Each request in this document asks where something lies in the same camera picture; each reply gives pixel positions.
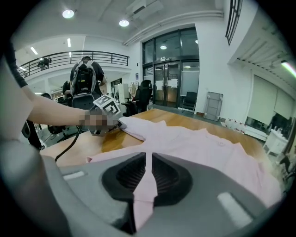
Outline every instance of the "ceiling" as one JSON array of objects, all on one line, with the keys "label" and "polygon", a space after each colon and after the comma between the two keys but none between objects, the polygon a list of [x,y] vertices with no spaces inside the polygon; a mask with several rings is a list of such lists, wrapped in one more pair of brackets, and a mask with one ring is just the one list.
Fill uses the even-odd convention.
[{"label": "ceiling", "polygon": [[[215,10],[215,0],[146,0],[146,8],[133,14],[135,0],[43,0],[24,19],[13,36],[16,50],[45,39],[87,35],[126,41],[142,29],[179,14]],[[62,17],[73,9],[71,19]],[[119,26],[127,19],[130,25]]]},{"label": "ceiling", "polygon": [[296,61],[280,30],[263,12],[256,14],[240,47],[239,60],[266,70],[296,90],[296,78],[281,65],[286,60],[296,69]]},{"label": "ceiling", "polygon": [[[67,39],[71,39],[71,47],[68,47]],[[40,58],[45,55],[74,51],[74,50],[82,50],[84,44],[85,36],[61,36],[54,37],[50,39],[45,39],[33,44],[29,44],[24,48],[19,49],[15,52],[15,56],[17,59],[17,65],[20,66],[25,64],[31,60]],[[35,55],[33,51],[30,49],[33,47],[38,55]]]}]

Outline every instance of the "pink shirt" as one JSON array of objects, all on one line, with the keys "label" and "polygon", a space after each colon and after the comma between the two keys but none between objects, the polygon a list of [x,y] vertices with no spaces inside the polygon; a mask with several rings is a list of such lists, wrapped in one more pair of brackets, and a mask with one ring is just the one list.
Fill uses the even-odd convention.
[{"label": "pink shirt", "polygon": [[206,129],[197,131],[184,127],[168,127],[165,121],[151,121],[124,117],[126,133],[143,140],[138,146],[113,150],[88,157],[88,162],[99,162],[134,152],[146,152],[146,173],[134,191],[134,212],[137,230],[153,213],[153,201],[157,196],[152,175],[152,152],[175,156],[206,165],[223,172],[258,197],[266,207],[281,199],[278,181],[251,156],[245,153],[240,143],[211,135]]}]

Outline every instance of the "wooden table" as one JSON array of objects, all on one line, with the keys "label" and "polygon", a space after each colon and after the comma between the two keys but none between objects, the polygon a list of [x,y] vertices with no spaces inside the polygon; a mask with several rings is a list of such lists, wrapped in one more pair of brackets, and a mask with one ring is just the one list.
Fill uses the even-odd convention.
[{"label": "wooden table", "polygon": [[[258,161],[266,159],[265,152],[257,140],[228,128],[158,109],[149,110],[137,114],[134,117],[152,122],[164,120],[167,126],[182,126],[191,130],[206,128],[210,134],[225,138],[232,143],[241,143],[246,153]],[[42,150],[40,154],[55,158],[71,144],[73,139],[74,137],[48,147]],[[59,158],[57,164],[58,166],[84,164],[87,156],[94,156],[98,153],[139,145],[141,143],[142,141],[121,130],[115,130],[105,137],[96,137],[92,136],[90,132],[85,132],[79,135],[75,145]]]}]

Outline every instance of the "glass door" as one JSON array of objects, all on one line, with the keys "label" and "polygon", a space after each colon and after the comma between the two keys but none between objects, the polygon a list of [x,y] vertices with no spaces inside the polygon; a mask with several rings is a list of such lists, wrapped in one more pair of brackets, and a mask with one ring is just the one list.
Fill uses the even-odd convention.
[{"label": "glass door", "polygon": [[160,106],[177,107],[180,63],[160,64],[154,69],[154,103]]}]

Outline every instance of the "black office chair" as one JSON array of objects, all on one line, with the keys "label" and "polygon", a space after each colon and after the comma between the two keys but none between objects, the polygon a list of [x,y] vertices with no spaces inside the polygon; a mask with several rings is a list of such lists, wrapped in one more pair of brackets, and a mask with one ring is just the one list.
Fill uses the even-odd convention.
[{"label": "black office chair", "polygon": [[193,113],[194,113],[196,99],[197,99],[197,93],[196,92],[187,91],[186,97],[183,99],[182,109],[185,106],[188,109],[192,109]]},{"label": "black office chair", "polygon": [[137,113],[141,113],[147,110],[149,100],[152,94],[152,85],[150,80],[142,81],[141,85],[138,86],[136,91],[135,100],[122,103],[126,106],[126,112],[123,116],[129,117]]}]

